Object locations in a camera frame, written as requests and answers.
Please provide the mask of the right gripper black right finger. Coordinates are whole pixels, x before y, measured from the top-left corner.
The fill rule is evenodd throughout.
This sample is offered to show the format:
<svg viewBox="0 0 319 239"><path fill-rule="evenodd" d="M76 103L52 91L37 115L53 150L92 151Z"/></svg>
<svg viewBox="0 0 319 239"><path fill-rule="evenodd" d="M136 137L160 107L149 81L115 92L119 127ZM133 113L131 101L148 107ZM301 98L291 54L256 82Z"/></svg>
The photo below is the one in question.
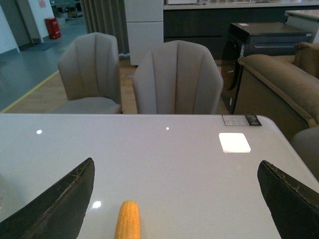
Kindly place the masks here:
<svg viewBox="0 0 319 239"><path fill-rule="evenodd" d="M283 239L319 237L319 194L263 160L257 178L262 196Z"/></svg>

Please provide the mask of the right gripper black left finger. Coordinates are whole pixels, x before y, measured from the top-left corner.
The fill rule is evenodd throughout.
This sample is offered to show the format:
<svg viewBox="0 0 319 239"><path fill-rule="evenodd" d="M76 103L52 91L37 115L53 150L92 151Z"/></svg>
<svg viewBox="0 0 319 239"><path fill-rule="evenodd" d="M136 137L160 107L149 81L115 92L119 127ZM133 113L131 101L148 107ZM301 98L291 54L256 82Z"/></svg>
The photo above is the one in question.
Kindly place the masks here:
<svg viewBox="0 0 319 239"><path fill-rule="evenodd" d="M95 165L87 158L0 224L2 239L76 239L94 187Z"/></svg>

